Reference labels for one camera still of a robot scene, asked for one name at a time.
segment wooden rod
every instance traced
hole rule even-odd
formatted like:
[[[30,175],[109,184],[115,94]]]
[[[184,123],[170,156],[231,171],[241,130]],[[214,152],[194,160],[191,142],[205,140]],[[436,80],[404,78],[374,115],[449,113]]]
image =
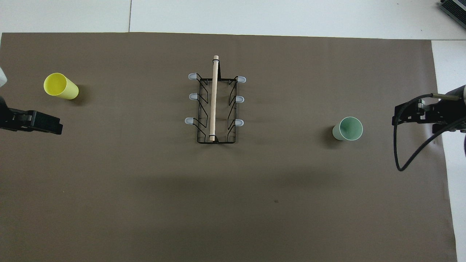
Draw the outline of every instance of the wooden rod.
[[[219,72],[219,56],[213,56],[213,72],[212,72],[212,98],[210,106],[210,141],[215,141],[215,111],[217,107],[217,82]]]

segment brown paper backdrop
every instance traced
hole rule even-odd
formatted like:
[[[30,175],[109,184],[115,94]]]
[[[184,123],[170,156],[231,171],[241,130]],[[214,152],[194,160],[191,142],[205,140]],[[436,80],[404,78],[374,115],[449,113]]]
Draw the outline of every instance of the brown paper backdrop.
[[[183,122],[213,55],[247,77],[233,145]],[[436,91],[430,41],[7,33],[0,63],[9,107],[64,125],[0,130],[2,261],[456,261],[441,139],[405,172],[392,152],[394,106]],[[345,116],[358,141],[332,137]],[[429,136],[402,125],[401,161]]]

